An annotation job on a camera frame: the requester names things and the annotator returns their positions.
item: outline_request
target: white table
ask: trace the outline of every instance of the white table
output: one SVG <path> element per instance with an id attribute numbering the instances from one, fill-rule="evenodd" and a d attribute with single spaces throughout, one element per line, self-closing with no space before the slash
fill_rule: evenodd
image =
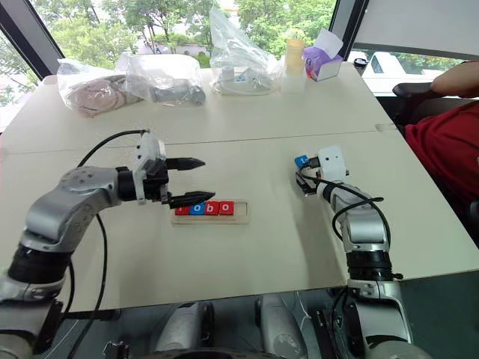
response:
<path id="1" fill-rule="evenodd" d="M 380 206 L 391 225 L 395 272 L 408 279 L 479 269 L 479 251 L 397 131 L 170 145 L 169 156 L 195 156 L 207 163 L 194 171 L 172 171 L 172 192 L 205 189 L 221 198 L 246 199 L 250 223 L 173 227 L 168 208 L 157 203 L 107 209 L 109 274 L 102 308 L 344 285 L 346 260 L 332 234 L 328 205 L 304 198 L 294 180 L 295 156 L 331 144 L 344 150 L 350 183 L 385 198 Z M 3 265 L 9 263 L 34 199 L 84 154 L 65 150 L 3 157 Z M 105 148 L 91 164 L 128 165 L 131 155 L 131 147 Z M 74 311 L 94 306 L 101 248 L 93 223 L 73 255 Z M 68 285 L 61 297 L 67 293 Z"/>
<path id="2" fill-rule="evenodd" d="M 167 144 L 297 137 L 374 131 L 390 123 L 354 66 L 343 63 L 337 78 L 308 81 L 303 94 L 221 96 L 210 91 L 203 70 L 204 106 L 169 108 L 142 101 L 93 119 L 66 108 L 55 77 L 37 89 L 2 135 L 4 153 L 89 150 L 114 132 L 151 129 Z M 119 139 L 112 146 L 131 144 Z"/>

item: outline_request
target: green foliage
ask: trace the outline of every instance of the green foliage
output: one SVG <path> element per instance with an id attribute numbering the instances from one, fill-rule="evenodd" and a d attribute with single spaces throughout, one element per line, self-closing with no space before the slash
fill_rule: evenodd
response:
<path id="1" fill-rule="evenodd" d="M 10 85 L 7 85 L 0 90 L 0 106 L 4 107 L 14 103 L 16 103 L 15 90 Z"/>
<path id="2" fill-rule="evenodd" d="M 78 17 L 87 19 L 90 24 L 100 22 L 91 0 L 31 0 L 31 3 L 47 27 L 59 19 Z"/>
<path id="3" fill-rule="evenodd" d="M 81 17 L 57 20 L 51 32 L 68 58 L 109 69 L 136 41 L 136 36 L 119 22 L 91 26 Z"/>
<path id="4" fill-rule="evenodd" d="M 311 46 L 328 28 L 335 0 L 237 0 L 241 28 L 260 48 L 281 57 L 291 38 Z"/>
<path id="5" fill-rule="evenodd" d="M 189 4 L 186 12 L 188 34 L 194 36 L 196 43 L 205 46 L 210 54 L 213 49 L 210 31 L 210 10 L 213 6 L 219 6 L 217 0 L 197 0 Z"/>
<path id="6" fill-rule="evenodd" d="M 38 77 L 1 32 L 0 76 L 7 76 L 12 82 L 17 83 L 18 90 L 24 93 L 33 91 L 38 83 Z"/>
<path id="7" fill-rule="evenodd" d="M 186 16 L 187 6 L 186 0 L 105 0 L 103 8 L 111 17 L 123 17 L 129 27 L 139 30 L 147 26 L 150 37 L 155 36 L 154 26 L 161 28 L 169 43 L 173 27 Z"/>
<path id="8" fill-rule="evenodd" d="M 391 54 L 397 57 L 404 71 L 411 74 L 422 74 L 422 70 L 447 71 L 462 62 L 462 60 L 454 58 L 440 58 L 402 52 L 392 52 Z"/>
<path id="9" fill-rule="evenodd" d="M 210 56 L 206 55 L 204 52 L 200 51 L 197 55 L 193 55 L 193 58 L 198 60 L 200 68 L 207 69 L 211 67 Z"/>
<path id="10" fill-rule="evenodd" d="M 158 34 L 153 36 L 153 41 L 155 43 L 163 43 L 166 44 L 168 41 L 166 40 L 166 36 L 164 34 Z M 189 37 L 183 34 L 171 34 L 170 41 L 176 43 L 177 45 L 184 46 L 184 45 L 191 45 L 196 44 L 196 40 L 193 37 Z"/>

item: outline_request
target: blue letter block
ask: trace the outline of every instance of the blue letter block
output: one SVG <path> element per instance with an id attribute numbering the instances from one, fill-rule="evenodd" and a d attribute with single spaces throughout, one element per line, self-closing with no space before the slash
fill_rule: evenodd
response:
<path id="1" fill-rule="evenodd" d="M 204 215 L 204 203 L 189 207 L 189 215 Z"/>
<path id="2" fill-rule="evenodd" d="M 308 163 L 308 157 L 306 155 L 296 157 L 294 159 L 294 162 L 296 163 L 296 166 L 298 166 L 298 168 L 301 168 L 305 163 Z"/>

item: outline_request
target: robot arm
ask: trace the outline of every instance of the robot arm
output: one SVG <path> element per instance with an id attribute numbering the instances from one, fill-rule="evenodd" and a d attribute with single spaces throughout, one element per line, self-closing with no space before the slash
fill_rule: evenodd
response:
<path id="1" fill-rule="evenodd" d="M 62 304 L 55 300 L 70 258 L 92 219 L 124 201 L 161 201 L 171 208 L 210 199 L 211 192 L 168 192 L 168 170 L 204 165 L 197 159 L 167 159 L 154 135 L 145 132 L 128 168 L 80 167 L 30 208 L 19 247 L 0 277 L 0 357 L 25 358 L 47 349 L 58 328 Z"/>
<path id="2" fill-rule="evenodd" d="M 315 177 L 308 177 L 302 174 L 305 168 L 319 168 L 319 172 Z M 305 195 L 316 192 L 326 200 L 340 223 L 340 238 L 350 274 L 348 300 L 343 308 L 349 349 L 360 358 L 386 358 L 377 356 L 385 348 L 388 355 L 407 352 L 412 355 L 407 358 L 429 358 L 412 345 L 397 281 L 402 275 L 393 274 L 389 259 L 389 227 L 373 203 L 382 199 L 372 199 L 369 194 L 345 184 L 347 174 L 340 147 L 332 146 L 309 159 L 297 173 L 296 181 Z M 315 188 L 308 184 L 309 180 L 313 180 Z"/>

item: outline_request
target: plastic bag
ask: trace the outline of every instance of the plastic bag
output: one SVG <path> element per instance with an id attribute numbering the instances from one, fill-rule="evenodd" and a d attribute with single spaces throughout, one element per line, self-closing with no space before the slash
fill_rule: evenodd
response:
<path id="1" fill-rule="evenodd" d="M 206 99 L 200 64 L 187 55 L 130 56 L 126 89 L 142 99 L 166 105 L 201 105 Z"/>
<path id="2" fill-rule="evenodd" d="M 125 88 L 125 74 L 90 66 L 71 58 L 59 59 L 58 92 L 64 104 L 86 117 L 112 111 L 140 100 Z"/>
<path id="3" fill-rule="evenodd" d="M 212 87 L 219 93 L 264 95 L 279 86 L 281 66 L 217 9 L 210 11 L 213 52 L 210 65 Z"/>

